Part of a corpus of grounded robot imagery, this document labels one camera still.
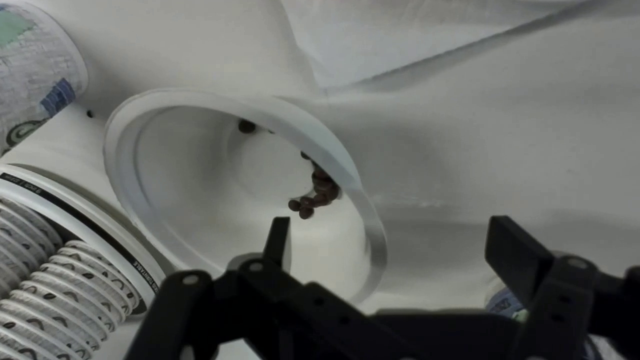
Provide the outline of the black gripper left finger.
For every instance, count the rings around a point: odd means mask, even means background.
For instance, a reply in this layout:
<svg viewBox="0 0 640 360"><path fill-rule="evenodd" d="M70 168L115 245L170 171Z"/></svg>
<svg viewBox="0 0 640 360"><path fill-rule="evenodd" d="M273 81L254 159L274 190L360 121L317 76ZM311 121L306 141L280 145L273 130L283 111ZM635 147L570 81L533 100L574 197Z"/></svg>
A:
<svg viewBox="0 0 640 360"><path fill-rule="evenodd" d="M169 277L126 360L216 360L243 341L262 360L414 360L414 348L317 283L284 270L290 221L274 218L264 250L212 280Z"/></svg>

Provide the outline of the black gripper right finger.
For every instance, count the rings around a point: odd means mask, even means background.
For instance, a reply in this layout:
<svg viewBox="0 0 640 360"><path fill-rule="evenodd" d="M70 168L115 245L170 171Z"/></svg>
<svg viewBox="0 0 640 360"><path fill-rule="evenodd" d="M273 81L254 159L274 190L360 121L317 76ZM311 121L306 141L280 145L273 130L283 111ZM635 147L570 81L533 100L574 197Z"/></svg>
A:
<svg viewBox="0 0 640 360"><path fill-rule="evenodd" d="M640 360L640 266L607 274L583 257L548 250L511 216L490 218L484 259L529 312L511 360L581 360L588 336Z"/></svg>

